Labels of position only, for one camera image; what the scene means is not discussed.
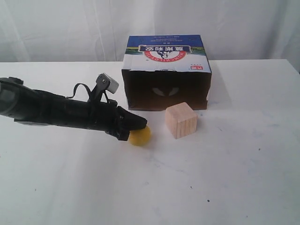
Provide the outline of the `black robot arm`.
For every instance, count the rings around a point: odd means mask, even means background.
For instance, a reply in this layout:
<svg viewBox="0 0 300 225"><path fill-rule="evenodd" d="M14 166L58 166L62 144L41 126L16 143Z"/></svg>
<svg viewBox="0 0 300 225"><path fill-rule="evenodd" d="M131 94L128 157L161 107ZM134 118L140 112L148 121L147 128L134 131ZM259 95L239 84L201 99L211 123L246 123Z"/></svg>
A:
<svg viewBox="0 0 300 225"><path fill-rule="evenodd" d="M119 87L110 76L100 74L92 90L83 86L89 96L86 102L30 89L16 77L1 78L0 114L24 125L104 131L119 141L127 141L130 131L146 128L145 118L125 110L113 99L101 100L108 91L113 94Z"/></svg>

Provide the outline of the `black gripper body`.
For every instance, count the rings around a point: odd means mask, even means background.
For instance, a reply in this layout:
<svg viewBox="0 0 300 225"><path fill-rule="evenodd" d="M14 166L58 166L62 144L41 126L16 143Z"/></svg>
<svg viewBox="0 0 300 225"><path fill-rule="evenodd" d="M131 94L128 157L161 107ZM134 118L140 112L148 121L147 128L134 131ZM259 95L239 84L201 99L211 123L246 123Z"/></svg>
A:
<svg viewBox="0 0 300 225"><path fill-rule="evenodd" d="M92 130L104 131L114 137L122 136L123 116L120 108L115 103L90 102L90 112L88 118L88 128Z"/></svg>

